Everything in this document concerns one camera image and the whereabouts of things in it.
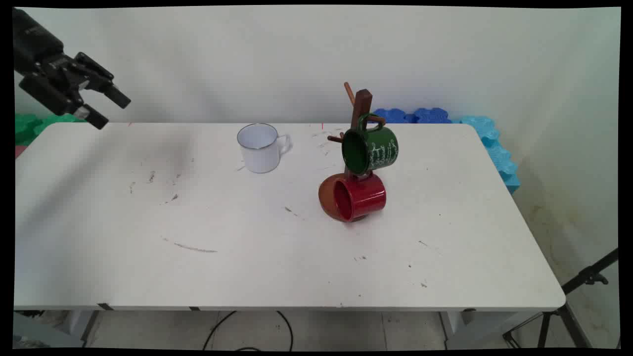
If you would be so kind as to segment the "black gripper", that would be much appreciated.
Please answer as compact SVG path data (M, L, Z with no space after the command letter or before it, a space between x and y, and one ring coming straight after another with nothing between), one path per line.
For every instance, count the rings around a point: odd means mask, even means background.
M109 120L80 103L79 86L104 94L125 109L131 104L113 83L114 75L79 52L65 53L64 44L22 9L14 9L14 70L23 76L19 88L55 115L71 114L101 130Z

